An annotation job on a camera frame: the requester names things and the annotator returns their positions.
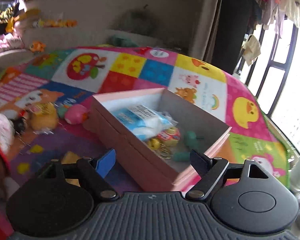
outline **curtain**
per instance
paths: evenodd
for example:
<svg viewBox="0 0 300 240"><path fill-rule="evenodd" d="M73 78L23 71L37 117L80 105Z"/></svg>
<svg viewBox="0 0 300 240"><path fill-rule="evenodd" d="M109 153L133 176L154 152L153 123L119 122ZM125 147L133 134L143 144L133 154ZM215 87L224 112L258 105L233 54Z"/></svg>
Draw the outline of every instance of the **curtain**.
<svg viewBox="0 0 300 240"><path fill-rule="evenodd" d="M202 0L198 22L189 46L189 56L205 62L212 59L222 0Z"/></svg>

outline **snack package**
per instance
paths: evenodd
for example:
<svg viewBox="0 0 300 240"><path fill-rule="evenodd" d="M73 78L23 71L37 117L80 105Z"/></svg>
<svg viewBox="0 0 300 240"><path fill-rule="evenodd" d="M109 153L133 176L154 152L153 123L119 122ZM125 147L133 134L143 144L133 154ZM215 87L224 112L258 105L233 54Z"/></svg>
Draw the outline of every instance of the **snack package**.
<svg viewBox="0 0 300 240"><path fill-rule="evenodd" d="M35 133L53 133L59 123L57 110L53 103L37 104L30 109L30 125Z"/></svg>
<svg viewBox="0 0 300 240"><path fill-rule="evenodd" d="M161 114L143 105L122 108L112 114L141 141L177 124L168 114Z"/></svg>

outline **wall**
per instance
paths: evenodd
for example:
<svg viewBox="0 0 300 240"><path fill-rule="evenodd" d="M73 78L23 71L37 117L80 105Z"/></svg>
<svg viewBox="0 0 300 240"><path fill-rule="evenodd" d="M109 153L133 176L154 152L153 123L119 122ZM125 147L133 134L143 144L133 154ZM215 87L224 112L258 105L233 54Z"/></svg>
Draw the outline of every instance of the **wall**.
<svg viewBox="0 0 300 240"><path fill-rule="evenodd" d="M188 48L202 0L31 0L26 8L38 7L46 17L78 20L81 30L101 32L130 9L147 9L159 19L154 37L170 46Z"/></svg>

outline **plush toy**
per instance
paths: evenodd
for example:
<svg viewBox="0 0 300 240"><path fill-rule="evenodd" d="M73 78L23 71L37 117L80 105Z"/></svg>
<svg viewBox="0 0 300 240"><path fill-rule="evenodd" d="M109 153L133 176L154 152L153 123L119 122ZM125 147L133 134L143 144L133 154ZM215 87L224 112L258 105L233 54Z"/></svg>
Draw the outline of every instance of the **plush toy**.
<svg viewBox="0 0 300 240"><path fill-rule="evenodd" d="M83 105L71 106L65 114L65 120L69 124L80 124L88 118L88 109Z"/></svg>
<svg viewBox="0 0 300 240"><path fill-rule="evenodd" d="M30 50L35 53L35 52L44 52L44 49L46 48L46 45L40 41L34 41L32 42L30 46Z"/></svg>
<svg viewBox="0 0 300 240"><path fill-rule="evenodd" d="M52 103L37 104L30 108L30 125L36 132L47 132L59 123L57 110Z"/></svg>

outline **yellow duck print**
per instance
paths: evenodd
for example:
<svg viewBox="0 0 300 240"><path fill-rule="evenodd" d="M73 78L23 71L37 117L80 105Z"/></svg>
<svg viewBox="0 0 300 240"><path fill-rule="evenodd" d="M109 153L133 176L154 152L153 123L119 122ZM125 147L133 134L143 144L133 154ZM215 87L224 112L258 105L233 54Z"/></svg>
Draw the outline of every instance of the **yellow duck print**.
<svg viewBox="0 0 300 240"><path fill-rule="evenodd" d="M239 97L232 107L234 120L241 127L248 129L248 122L256 122L259 119L259 111L254 102L247 98Z"/></svg>

